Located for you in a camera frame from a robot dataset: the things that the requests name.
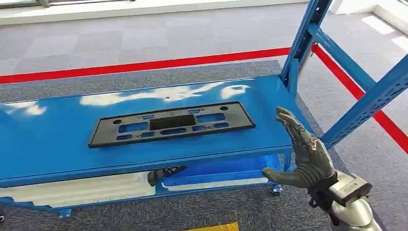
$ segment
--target gray carpet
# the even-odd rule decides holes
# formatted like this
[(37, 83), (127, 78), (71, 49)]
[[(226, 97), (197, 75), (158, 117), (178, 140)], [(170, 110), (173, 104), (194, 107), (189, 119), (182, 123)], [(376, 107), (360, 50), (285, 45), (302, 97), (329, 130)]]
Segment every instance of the gray carpet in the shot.
[[(2, 102), (57, 95), (145, 88), (209, 80), (276, 74), (277, 61), (225, 64), (146, 71), (109, 76), (61, 79), (0, 85)], [(297, 103), (316, 133), (321, 129), (303, 101)], [(335, 167), (347, 172), (339, 155), (331, 151)], [(29, 209), (0, 206), (7, 221), (5, 231), (179, 231), (238, 221), (241, 231), (329, 231), (330, 223), (319, 209), (310, 208), (306, 190), (284, 187), (271, 196), (268, 187), (242, 188), (91, 206), (73, 210), (69, 219)]]

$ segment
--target table top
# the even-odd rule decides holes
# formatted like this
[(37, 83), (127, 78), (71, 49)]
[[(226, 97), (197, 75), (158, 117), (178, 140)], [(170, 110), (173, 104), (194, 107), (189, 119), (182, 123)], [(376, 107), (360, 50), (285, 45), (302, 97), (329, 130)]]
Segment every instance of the table top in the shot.
[[(90, 149), (99, 118), (240, 101), (255, 128)], [(278, 76), (0, 104), (0, 187), (71, 180), (189, 162), (282, 153), (291, 141), (275, 107), (308, 127)]]

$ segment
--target red floor tape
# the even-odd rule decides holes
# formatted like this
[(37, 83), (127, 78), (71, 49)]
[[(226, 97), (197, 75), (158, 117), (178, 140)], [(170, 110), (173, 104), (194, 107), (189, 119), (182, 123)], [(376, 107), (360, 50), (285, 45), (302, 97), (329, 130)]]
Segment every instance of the red floor tape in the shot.
[[(330, 71), (339, 79), (348, 91), (356, 98), (360, 99), (363, 90), (337, 65), (336, 62), (318, 45), (312, 46), (312, 51), (323, 61)], [(374, 119), (380, 126), (394, 139), (394, 141), (408, 154), (408, 136), (383, 112), (374, 114)]]
[(247, 52), (232, 53), (232, 54), (219, 54), (219, 55), (210, 55), (210, 56), (185, 58), (185, 59), (153, 61), (153, 62), (145, 62), (145, 63), (137, 63), (137, 64), (121, 64), (121, 65), (90, 67), (90, 68), (81, 68), (81, 69), (73, 69), (73, 70), (48, 71), (48, 72), (39, 72), (39, 73), (0, 76), (0, 84), (19, 83), (19, 82), (37, 81), (37, 80), (60, 79), (60, 78), (83, 77), (83, 76), (94, 76), (94, 75), (123, 73), (123, 72), (131, 72), (131, 71), (154, 70), (154, 69), (178, 67), (178, 66), (190, 66), (190, 65), (213, 64), (213, 63), (222, 63), (222, 62), (230, 62), (230, 61), (238, 61), (238, 60), (259, 59), (259, 58), (267, 58), (267, 57), (273, 57), (273, 56), (288, 55), (290, 49), (291, 49), (290, 47), (286, 47), (286, 48), (277, 48), (277, 49), (262, 50), (262, 51), (247, 51)]

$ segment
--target blue metal frame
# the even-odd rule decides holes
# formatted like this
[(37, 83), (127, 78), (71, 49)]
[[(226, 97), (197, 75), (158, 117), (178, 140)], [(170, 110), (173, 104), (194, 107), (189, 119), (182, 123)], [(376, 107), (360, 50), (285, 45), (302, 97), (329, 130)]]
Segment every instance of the blue metal frame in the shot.
[(408, 88), (408, 55), (392, 68), (322, 137), (327, 148), (344, 139)]
[(408, 55), (376, 83), (346, 52), (321, 30), (320, 24), (330, 6), (330, 2), (330, 0), (310, 1), (293, 42), (291, 52), (280, 75), (283, 83), (288, 87), (288, 90), (291, 91), (291, 83), (297, 81), (297, 79), (293, 79), (297, 78), (297, 75), (294, 74), (292, 70), (293, 62), (296, 59), (300, 59), (299, 66), (302, 66), (304, 58), (310, 50), (311, 43), (316, 41), (326, 49), (350, 77), (366, 92), (366, 94), (323, 135), (322, 140), (327, 148), (333, 147), (344, 139), (408, 87)]
[(339, 65), (356, 81), (364, 90), (369, 91), (376, 82), (361, 68), (350, 56), (348, 56), (328, 35), (326, 35), (318, 25), (309, 24), (309, 33), (315, 41), (326, 49)]

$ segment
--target lower shelf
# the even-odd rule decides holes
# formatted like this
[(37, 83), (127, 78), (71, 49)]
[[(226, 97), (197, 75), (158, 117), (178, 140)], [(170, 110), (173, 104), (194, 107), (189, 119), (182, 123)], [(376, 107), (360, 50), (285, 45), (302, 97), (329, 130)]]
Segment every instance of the lower shelf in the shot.
[(127, 200), (198, 193), (208, 190), (267, 184), (261, 169), (281, 170), (278, 155), (190, 165), (156, 186), (148, 184), (147, 173), (138, 172), (96, 178), (67, 180), (1, 188), (0, 203), (38, 210), (99, 205)]

